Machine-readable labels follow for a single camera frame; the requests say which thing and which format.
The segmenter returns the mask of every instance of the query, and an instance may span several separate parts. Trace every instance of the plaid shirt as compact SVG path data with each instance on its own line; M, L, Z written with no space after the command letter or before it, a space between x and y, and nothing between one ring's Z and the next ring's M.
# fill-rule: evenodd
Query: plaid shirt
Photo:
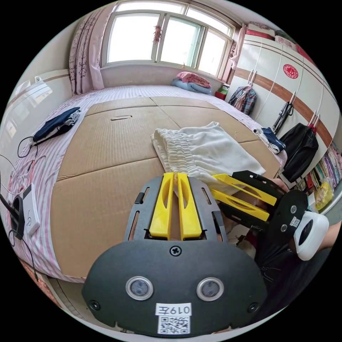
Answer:
M239 87L235 93L232 95L228 103L234 107L234 104L236 103L236 100L243 95L243 92L246 91L247 94L243 100L243 105L241 112L250 116L252 114L253 108L255 106L255 103L257 101L257 93L250 88L247 87Z

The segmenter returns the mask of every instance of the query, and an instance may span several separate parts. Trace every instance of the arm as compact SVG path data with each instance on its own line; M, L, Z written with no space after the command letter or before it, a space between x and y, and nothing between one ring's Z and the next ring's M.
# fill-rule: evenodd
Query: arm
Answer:
M328 231L324 237L324 240L322 241L318 251L320 251L324 248L332 247L334 245L334 243L337 239L338 233L340 231L340 228L341 228L341 223L342 223L342 220L329 227L329 229L328 229Z
M289 191L289 189L287 188L287 186L285 185L285 183L281 179L278 179L278 178L277 179L271 179L271 181L273 181L278 186L280 186L285 192ZM258 206L263 207L264 204L259 202ZM325 249L325 248L330 248L334 245L334 243L337 239L338 233L340 231L341 223L342 223L342 220L329 227L329 229L328 229L328 231L324 237L324 240L322 241L317 252L319 252L320 250ZM295 247L293 240L289 243L289 247L294 251L296 250L296 247Z

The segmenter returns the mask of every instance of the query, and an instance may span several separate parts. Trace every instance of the black jacket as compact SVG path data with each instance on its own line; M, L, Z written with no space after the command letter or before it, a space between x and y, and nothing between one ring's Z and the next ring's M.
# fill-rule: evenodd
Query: black jacket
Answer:
M283 175L289 182L294 182L311 164L317 150L318 141L312 129L301 123L285 133L280 141L285 143L287 162Z

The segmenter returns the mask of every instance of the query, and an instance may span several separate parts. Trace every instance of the pink curtain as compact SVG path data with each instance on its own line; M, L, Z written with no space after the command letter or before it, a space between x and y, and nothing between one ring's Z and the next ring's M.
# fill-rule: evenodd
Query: pink curtain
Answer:
M242 28L240 29L240 32L239 32L238 41L236 43L234 55L233 55L233 57L230 58L230 60L232 62L232 69L233 70L236 69L236 66L238 64L240 53L242 50L243 40L245 38L245 34L246 34L246 25L243 24Z
M110 4L88 14L77 28L69 57L73 95L104 88L100 71L101 46L114 5Z

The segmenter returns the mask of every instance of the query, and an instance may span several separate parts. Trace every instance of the wardrobe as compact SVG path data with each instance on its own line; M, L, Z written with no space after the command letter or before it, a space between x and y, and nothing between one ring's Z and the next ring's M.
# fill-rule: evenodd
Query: wardrobe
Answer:
M319 148L301 176L305 177L327 151L341 115L326 79L314 64L291 48L263 37L245 35L226 101L249 81L258 96L251 118L262 127L272 127L284 104L292 100L293 115L277 133L278 138L297 123L307 125L314 114L319 115L316 125Z

